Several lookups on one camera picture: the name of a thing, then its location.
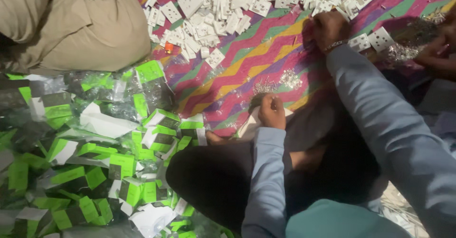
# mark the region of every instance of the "pillow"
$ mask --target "pillow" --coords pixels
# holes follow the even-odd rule
[[[17,43],[29,41],[49,0],[0,0],[0,33]]]

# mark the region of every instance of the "hand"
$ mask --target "hand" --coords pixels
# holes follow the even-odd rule
[[[448,58],[448,51],[456,46],[456,19],[452,19],[453,14],[450,13],[444,22],[441,35],[415,58],[415,62],[425,66],[436,78],[456,81],[456,59]]]
[[[285,109],[282,100],[273,94],[267,94],[261,101],[258,118],[265,127],[285,130]]]
[[[350,25],[339,12],[325,12],[313,18],[314,39],[320,50],[329,54],[332,49],[325,51],[330,45],[350,37]]]

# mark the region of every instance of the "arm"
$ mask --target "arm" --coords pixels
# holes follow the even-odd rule
[[[432,237],[456,233],[456,159],[377,68],[349,46],[327,59],[339,96]]]
[[[272,94],[261,103],[258,118],[263,126],[255,134],[254,170],[242,222],[243,238],[285,237],[284,154],[285,110]]]

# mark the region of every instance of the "small orange cap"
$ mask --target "small orange cap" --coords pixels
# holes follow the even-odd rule
[[[165,50],[166,51],[172,51],[174,49],[174,45],[169,43],[169,42],[166,42],[165,43]]]

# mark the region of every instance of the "teal fabric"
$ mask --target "teal fabric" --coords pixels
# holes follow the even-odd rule
[[[365,208],[318,200],[294,215],[287,238],[410,238],[405,229]]]

